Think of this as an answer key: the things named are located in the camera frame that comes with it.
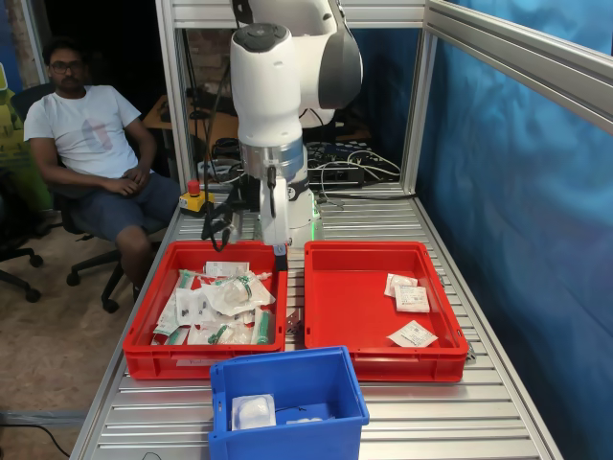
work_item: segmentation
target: black chair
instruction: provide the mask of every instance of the black chair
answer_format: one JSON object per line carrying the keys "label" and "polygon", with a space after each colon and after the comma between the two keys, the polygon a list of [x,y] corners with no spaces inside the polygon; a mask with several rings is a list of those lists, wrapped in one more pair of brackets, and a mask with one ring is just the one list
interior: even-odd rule
{"label": "black chair", "polygon": [[[19,118],[25,122],[30,106],[44,96],[51,94],[53,91],[54,88],[50,83],[41,84],[39,86],[26,89],[25,91],[22,91],[11,98],[11,105],[17,112],[17,115],[19,115]],[[54,195],[54,208],[61,212],[62,226],[67,232],[75,235],[85,234],[85,237],[81,238],[79,241],[86,241],[94,237],[100,238],[101,240],[106,240],[106,238],[101,235],[96,228],[91,228],[88,226],[79,216],[79,210],[77,208],[75,197],[78,196],[79,193],[82,193],[82,189],[79,191],[78,188],[74,187],[50,187],[50,192]],[[148,235],[158,232],[164,228],[166,228],[166,224],[164,222],[153,218],[146,218],[145,224],[143,225],[143,229]],[[109,313],[113,313],[117,311],[119,305],[117,302],[110,299],[110,295],[119,284],[122,276],[124,276],[124,270],[120,264],[120,258],[121,256],[119,251],[114,250],[73,265],[66,278],[66,283],[68,286],[76,286],[80,283],[80,271],[99,265],[115,263],[115,269],[106,283],[101,296],[102,307],[104,310]]]}
{"label": "black chair", "polygon": [[[9,209],[4,198],[0,195],[0,228],[8,222]],[[20,247],[24,243],[25,238],[11,238],[8,241],[0,241],[0,262],[16,259],[17,257],[30,256],[30,265],[38,268],[42,265],[42,257],[37,256],[30,247]],[[38,302],[40,292],[32,288],[27,281],[22,280],[10,273],[0,270],[0,281],[22,288],[26,291],[26,300],[28,302]]]}

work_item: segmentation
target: white t-shirt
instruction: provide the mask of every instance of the white t-shirt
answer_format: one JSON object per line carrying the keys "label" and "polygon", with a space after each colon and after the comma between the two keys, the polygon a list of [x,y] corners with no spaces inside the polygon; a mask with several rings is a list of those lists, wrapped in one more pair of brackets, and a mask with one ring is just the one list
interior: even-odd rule
{"label": "white t-shirt", "polygon": [[140,114],[112,86],[85,86],[81,99],[49,94],[32,104],[24,140],[56,140],[62,163],[77,173],[118,178],[138,159],[125,139],[124,127]]}

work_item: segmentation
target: plastic bin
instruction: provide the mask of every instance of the plastic bin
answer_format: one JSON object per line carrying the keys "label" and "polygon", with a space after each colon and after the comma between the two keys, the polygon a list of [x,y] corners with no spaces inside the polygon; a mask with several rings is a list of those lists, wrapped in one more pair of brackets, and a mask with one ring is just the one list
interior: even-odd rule
{"label": "plastic bin", "polygon": [[[417,278],[430,312],[396,311],[387,274]],[[438,339],[402,348],[388,335],[416,320]],[[420,242],[314,241],[305,247],[305,345],[345,345],[360,380],[458,381],[468,343]]]}
{"label": "plastic bin", "polygon": [[[153,330],[179,277],[179,269],[202,272],[207,261],[248,262],[256,273],[272,272],[263,283],[277,301],[262,309],[275,314],[274,343],[268,345],[151,345]],[[283,351],[287,272],[276,271],[272,247],[260,242],[228,244],[216,252],[209,242],[169,244],[145,299],[124,340],[127,368],[135,379],[208,379],[211,365],[223,359]]]}
{"label": "plastic bin", "polygon": [[[369,414],[345,347],[239,357],[211,368],[212,460],[357,460]],[[272,394],[276,426],[232,431],[232,398]],[[322,422],[287,425],[319,417]]]}

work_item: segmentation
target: man's arm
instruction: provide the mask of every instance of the man's arm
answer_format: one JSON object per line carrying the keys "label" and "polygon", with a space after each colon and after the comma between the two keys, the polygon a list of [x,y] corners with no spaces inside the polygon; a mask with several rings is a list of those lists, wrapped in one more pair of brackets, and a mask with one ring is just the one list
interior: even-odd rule
{"label": "man's arm", "polygon": [[124,177],[128,177],[140,186],[147,184],[149,171],[155,158],[157,144],[151,133],[147,130],[143,122],[138,118],[125,127],[125,131],[138,143],[138,151],[141,158],[136,168],[125,172]]}
{"label": "man's arm", "polygon": [[109,179],[62,168],[57,164],[57,149],[54,139],[35,137],[30,140],[30,147],[40,175],[47,184],[96,187],[124,196],[131,195],[138,190],[136,183],[129,179]]}

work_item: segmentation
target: red button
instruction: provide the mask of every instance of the red button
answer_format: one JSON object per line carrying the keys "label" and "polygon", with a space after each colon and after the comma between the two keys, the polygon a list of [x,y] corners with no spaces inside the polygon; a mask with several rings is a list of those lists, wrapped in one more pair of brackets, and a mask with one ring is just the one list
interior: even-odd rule
{"label": "red button", "polygon": [[188,182],[188,194],[191,196],[199,196],[200,195],[200,182],[197,180],[190,180]]}

